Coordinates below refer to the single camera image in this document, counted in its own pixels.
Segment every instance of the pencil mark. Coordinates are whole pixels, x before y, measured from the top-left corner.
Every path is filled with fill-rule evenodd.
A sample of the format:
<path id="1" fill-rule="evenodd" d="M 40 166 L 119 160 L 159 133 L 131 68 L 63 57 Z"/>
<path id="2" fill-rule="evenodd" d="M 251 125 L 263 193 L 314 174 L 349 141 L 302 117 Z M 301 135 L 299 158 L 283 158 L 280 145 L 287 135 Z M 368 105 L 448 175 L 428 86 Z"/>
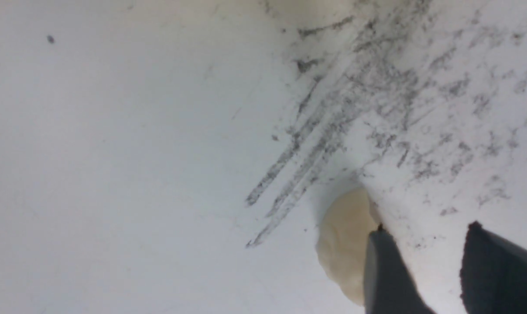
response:
<path id="1" fill-rule="evenodd" d="M 230 118 L 230 121 L 233 121 L 236 118 L 236 115 L 238 115 L 238 113 L 240 113 L 241 110 L 242 110 L 242 107 L 240 107 L 239 109 L 236 109 L 236 111 L 234 112 L 234 115 L 232 115 L 232 118 Z"/>
<path id="2" fill-rule="evenodd" d="M 342 146 L 342 135 L 346 135 L 353 121 L 359 117 L 361 111 L 354 105 L 345 104 L 341 111 L 334 115 L 328 122 L 325 131 L 308 155 L 297 169 L 293 178 L 288 181 L 266 215 L 271 221 L 260 233 L 246 244 L 246 248 L 254 248 L 262 244 L 265 239 L 283 222 L 285 217 L 295 207 L 297 202 L 307 192 L 308 187 L 314 184 L 331 156 Z"/>
<path id="3" fill-rule="evenodd" d="M 392 14 L 377 14 L 356 35 L 353 41 L 354 48 L 350 50 L 353 54 L 351 64 L 345 68 L 341 78 L 333 85 L 332 91 L 313 108 L 304 125 L 297 129 L 290 128 L 289 145 L 246 198 L 246 205 L 254 205 L 284 167 L 292 161 L 294 155 L 300 153 L 301 146 L 309 148 L 301 156 L 293 175 L 283 183 L 280 192 L 276 195 L 266 215 L 269 219 L 268 224 L 255 234 L 255 237 L 246 244 L 246 248 L 254 248 L 262 244 L 284 221 L 309 188 L 313 184 L 319 184 L 322 169 L 333 154 L 344 149 L 343 140 L 353 121 L 362 113 L 377 114 L 390 127 L 386 130 L 378 129 L 377 134 L 370 137 L 375 151 L 372 157 L 361 167 L 357 167 L 351 176 L 368 176 L 365 173 L 366 167 L 379 163 L 389 151 L 395 150 L 393 145 L 399 136 L 396 132 L 407 131 L 413 118 L 412 104 L 419 95 L 421 87 L 418 87 L 419 78 L 413 69 L 404 72 L 398 70 L 389 61 L 388 55 L 401 53 L 409 32 L 421 20 L 421 16 L 426 14 L 430 3 L 431 0 L 409 0 L 405 5 L 395 4 Z M 300 29 L 299 36 L 304 40 L 325 30 L 339 29 L 353 22 L 353 19 L 348 17 L 329 26 Z M 308 101 L 310 100 L 307 95 L 297 108 L 300 111 L 299 117 L 308 110 L 308 102 L 305 102 L 307 98 Z M 309 137 L 311 133 L 318 132 L 319 136 Z M 451 139 L 451 134 L 443 134 L 439 145 L 449 143 Z M 413 153 L 411 145 L 408 144 L 407 148 L 401 147 L 404 150 L 409 149 L 408 160 Z M 428 167 L 428 161 L 425 161 L 425 166 Z M 430 167 L 430 173 L 434 173 L 433 162 L 430 163 Z M 423 175 L 429 175 L 428 172 L 425 170 Z"/>
<path id="4" fill-rule="evenodd" d="M 298 130 L 293 132 L 291 143 L 279 156 L 277 161 L 269 168 L 265 176 L 256 185 L 246 198 L 246 205 L 254 205 L 269 185 L 279 175 L 281 170 L 289 163 L 293 156 L 300 151 L 300 145 L 306 141 L 307 137 L 314 131 L 314 128 L 321 123 L 323 117 L 327 113 L 328 105 L 326 101 L 321 101 L 320 105 L 312 113 L 311 117 Z"/>
<path id="5" fill-rule="evenodd" d="M 306 97 L 304 97 L 303 101 L 300 102 L 298 113 L 297 113 L 297 121 L 300 118 L 300 116 L 303 114 L 303 112 L 306 110 L 308 103 L 310 102 L 310 99 L 312 98 L 312 95 L 314 94 L 314 91 L 318 87 L 318 84 L 320 83 L 322 78 L 323 77 L 320 77 L 320 76 L 317 76 L 314 78 L 314 85 L 312 85 L 312 88 L 310 89 Z"/>
<path id="6" fill-rule="evenodd" d="M 311 29 L 304 29 L 304 28 L 300 28 L 298 30 L 299 32 L 299 36 L 302 40 L 306 39 L 308 36 L 312 36 L 312 35 L 315 35 L 315 34 L 319 34 L 320 32 L 323 32 L 325 30 L 337 30 L 337 29 L 340 29 L 342 28 L 343 26 L 345 26 L 345 24 L 349 24 L 351 22 L 353 22 L 353 20 L 355 19 L 354 16 L 347 16 L 346 18 L 344 18 L 343 20 L 340 20 L 339 22 L 336 22 L 336 23 L 333 23 L 333 24 L 330 24 L 328 26 L 323 26 L 323 27 L 318 27 L 318 28 L 311 28 Z"/>

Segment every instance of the black object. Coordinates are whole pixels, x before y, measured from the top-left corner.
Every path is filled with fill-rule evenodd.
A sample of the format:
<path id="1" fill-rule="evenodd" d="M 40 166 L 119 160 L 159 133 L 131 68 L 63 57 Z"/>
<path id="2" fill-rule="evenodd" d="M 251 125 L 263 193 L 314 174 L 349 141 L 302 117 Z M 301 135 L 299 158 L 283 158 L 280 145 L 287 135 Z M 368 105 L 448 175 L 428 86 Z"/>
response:
<path id="1" fill-rule="evenodd" d="M 459 276 L 467 313 L 527 314 L 527 251 L 478 222 L 469 225 Z M 382 227 L 369 235 L 364 290 L 367 314 L 434 314 Z"/>
<path id="2" fill-rule="evenodd" d="M 367 314 L 434 314 L 417 293 L 394 239 L 383 228 L 369 235 L 364 288 Z"/>
<path id="3" fill-rule="evenodd" d="M 469 225 L 461 266 L 461 299 L 469 314 L 527 314 L 527 251 Z"/>

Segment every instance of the white surface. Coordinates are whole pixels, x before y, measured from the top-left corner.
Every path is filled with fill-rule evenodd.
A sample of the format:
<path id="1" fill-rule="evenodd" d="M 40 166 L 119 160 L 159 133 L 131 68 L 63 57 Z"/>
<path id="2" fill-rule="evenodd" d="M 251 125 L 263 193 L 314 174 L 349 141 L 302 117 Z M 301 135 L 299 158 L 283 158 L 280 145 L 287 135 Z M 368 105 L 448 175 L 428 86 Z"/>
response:
<path id="1" fill-rule="evenodd" d="M 0 1 L 0 314 L 363 312 L 314 251 L 320 210 L 355 177 L 425 301 L 464 312 L 467 224 L 479 219 L 527 248 L 527 1 L 434 1 L 427 12 L 401 9 L 407 2 Z M 354 50 L 376 15 L 377 30 L 363 33 L 373 49 Z M 317 36 L 297 32 L 347 16 Z M 397 39 L 386 48 L 382 38 Z M 321 58 L 298 73 L 294 60 Z M 349 80 L 366 58 L 364 88 L 378 78 L 389 86 L 370 97 Z M 413 70 L 417 86 L 437 82 L 417 92 L 405 129 L 375 110 L 382 99 L 399 106 L 407 90 L 375 72 L 387 64 L 395 77 Z M 319 181 L 306 193 L 307 179 L 297 185 L 302 198 L 290 194 L 296 206 L 283 223 L 245 249 L 321 137 L 313 132 L 258 202 L 244 204 L 291 143 L 286 129 L 300 125 L 316 75 L 327 76 L 310 109 L 347 93 L 374 109 L 354 121 L 345 149 L 313 166 L 323 166 Z M 464 77 L 469 89 L 454 97 L 451 83 Z M 479 93 L 491 110 L 475 115 Z M 391 146 L 386 134 L 397 135 Z M 461 142 L 474 159 L 455 176 L 467 160 Z M 431 166 L 437 175 L 417 179 Z"/>

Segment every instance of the dark streak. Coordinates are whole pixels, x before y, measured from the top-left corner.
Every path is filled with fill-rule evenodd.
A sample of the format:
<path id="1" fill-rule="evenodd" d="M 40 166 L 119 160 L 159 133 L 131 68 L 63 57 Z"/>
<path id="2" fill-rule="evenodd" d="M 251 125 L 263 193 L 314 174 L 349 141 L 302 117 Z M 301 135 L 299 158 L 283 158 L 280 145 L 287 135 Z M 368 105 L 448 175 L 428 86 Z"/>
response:
<path id="1" fill-rule="evenodd" d="M 322 101 L 318 108 L 312 113 L 311 117 L 304 123 L 304 125 L 295 133 L 293 133 L 293 139 L 289 146 L 283 151 L 276 163 L 272 165 L 267 171 L 266 175 L 251 191 L 246 198 L 246 205 L 254 205 L 269 185 L 275 180 L 280 171 L 287 165 L 287 163 L 293 158 L 295 153 L 300 150 L 300 145 L 306 141 L 307 137 L 314 131 L 314 128 L 322 121 L 326 114 L 327 105 L 325 101 Z"/>
<path id="2" fill-rule="evenodd" d="M 441 69 L 448 70 L 448 62 L 453 58 L 456 50 L 457 48 L 455 46 L 451 47 L 448 51 L 444 52 L 441 56 L 433 60 L 428 68 L 434 72 L 437 72 Z"/>
<path id="3" fill-rule="evenodd" d="M 322 32 L 322 31 L 327 30 L 327 29 L 337 30 L 339 28 L 342 28 L 343 26 L 345 26 L 345 24 L 349 24 L 349 23 L 353 22 L 354 19 L 355 19 L 354 16 L 347 16 L 343 20 L 340 20 L 339 22 L 333 23 L 333 24 L 328 25 L 328 26 L 312 28 L 312 29 L 299 29 L 298 30 L 299 31 L 299 35 L 300 35 L 300 38 L 302 40 L 304 40 L 308 36 L 312 36 L 312 35 L 318 34 L 318 33 Z"/>
<path id="4" fill-rule="evenodd" d="M 401 159 L 399 159 L 399 163 L 397 163 L 397 167 L 401 167 L 403 163 L 405 162 L 405 159 L 407 159 L 407 155 L 409 154 L 409 149 L 405 150 L 405 153 L 403 153 L 403 156 L 401 156 Z"/>
<path id="5" fill-rule="evenodd" d="M 305 177 L 308 171 L 314 166 L 316 159 L 318 159 L 318 157 L 320 157 L 322 154 L 327 153 L 328 145 L 331 145 L 333 137 L 335 137 L 337 133 L 339 133 L 339 127 L 337 126 L 339 122 L 337 120 L 339 120 L 339 118 L 334 119 L 334 121 L 328 125 L 325 130 L 325 133 L 322 135 L 317 145 L 312 148 L 310 154 L 304 159 L 303 163 L 300 164 L 299 169 L 297 169 L 290 181 L 285 184 L 277 198 L 275 198 L 273 206 L 271 207 L 271 210 L 267 213 L 266 218 L 275 215 L 275 213 L 279 211 L 287 197 L 289 197 L 289 195 L 293 193 L 293 190 L 295 189 L 297 184 L 299 184 L 303 177 Z M 333 154 L 335 151 L 337 151 L 337 149 L 339 149 L 339 147 L 335 147 L 334 150 L 329 149 L 329 151 L 331 154 Z M 312 185 L 317 179 L 317 177 L 312 177 L 310 185 Z"/>
<path id="6" fill-rule="evenodd" d="M 302 165 L 288 181 L 266 215 L 271 221 L 260 231 L 256 238 L 248 245 L 255 247 L 263 243 L 290 213 L 299 199 L 318 177 L 333 154 L 342 146 L 341 135 L 346 135 L 353 121 L 359 117 L 361 110 L 355 109 L 353 103 L 344 102 L 341 111 L 329 119 L 325 131 Z"/>
<path id="7" fill-rule="evenodd" d="M 379 15 L 370 22 L 354 40 L 355 54 L 352 64 L 343 73 L 344 78 L 339 80 L 329 93 L 326 100 L 311 114 L 304 126 L 297 131 L 292 128 L 290 134 L 292 141 L 281 157 L 268 170 L 257 187 L 246 199 L 248 205 L 253 205 L 264 193 L 267 187 L 275 180 L 280 171 L 299 153 L 310 133 L 320 125 L 319 140 L 302 157 L 293 177 L 287 181 L 283 189 L 276 196 L 269 213 L 269 223 L 256 237 L 247 243 L 247 248 L 262 244 L 265 239 L 282 223 L 289 212 L 296 206 L 303 195 L 309 191 L 312 184 L 319 182 L 319 175 L 327 165 L 329 159 L 339 149 L 343 148 L 343 139 L 349 132 L 354 119 L 361 113 L 372 113 L 377 110 L 384 121 L 391 124 L 391 130 L 406 131 L 409 127 L 413 102 L 419 95 L 421 88 L 417 87 L 418 75 L 413 70 L 400 72 L 397 67 L 389 62 L 389 56 L 401 53 L 409 32 L 419 22 L 423 14 L 428 11 L 431 0 L 409 0 L 405 4 L 396 4 L 391 14 Z M 329 26 L 311 30 L 298 30 L 300 37 L 319 34 L 325 30 L 342 28 L 351 23 L 353 17 Z M 365 168 L 373 163 L 378 163 L 392 150 L 395 135 L 385 132 L 382 139 L 381 151 L 373 152 L 373 158 L 357 168 L 351 175 L 358 177 L 365 175 Z M 444 135 L 441 142 L 451 141 L 451 135 Z M 425 163 L 431 168 L 435 163 Z"/>
<path id="8" fill-rule="evenodd" d="M 299 109 L 298 109 L 298 113 L 297 113 L 297 120 L 300 118 L 300 115 L 302 115 L 304 110 L 307 108 L 308 102 L 312 98 L 312 95 L 313 95 L 314 91 L 316 90 L 316 88 L 318 87 L 318 84 L 320 83 L 321 80 L 322 80 L 322 77 L 315 77 L 314 78 L 314 85 L 312 86 L 312 88 L 310 89 L 310 91 L 308 92 L 306 97 L 304 97 L 303 101 L 299 104 Z"/>

